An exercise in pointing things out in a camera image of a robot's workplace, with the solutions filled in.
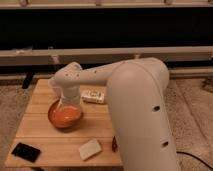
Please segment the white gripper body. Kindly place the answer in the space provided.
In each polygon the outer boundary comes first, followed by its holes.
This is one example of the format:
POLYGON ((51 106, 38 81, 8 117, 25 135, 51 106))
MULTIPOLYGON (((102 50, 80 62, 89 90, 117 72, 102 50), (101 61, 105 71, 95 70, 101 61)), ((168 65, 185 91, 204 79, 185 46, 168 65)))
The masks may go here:
POLYGON ((68 88, 63 87, 61 89, 61 104, 64 106, 73 105, 79 106, 80 105, 80 87, 79 86, 71 86, 68 88))

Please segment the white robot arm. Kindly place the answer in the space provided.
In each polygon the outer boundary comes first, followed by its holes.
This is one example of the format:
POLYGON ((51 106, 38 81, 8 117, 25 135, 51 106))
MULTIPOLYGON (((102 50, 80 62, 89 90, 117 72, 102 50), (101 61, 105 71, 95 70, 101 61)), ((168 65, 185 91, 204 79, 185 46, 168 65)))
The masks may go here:
POLYGON ((164 104, 169 82, 165 64, 156 58, 120 61, 90 69, 70 63, 50 85, 64 105, 80 102, 81 85, 104 85, 124 171, 180 171, 164 104))

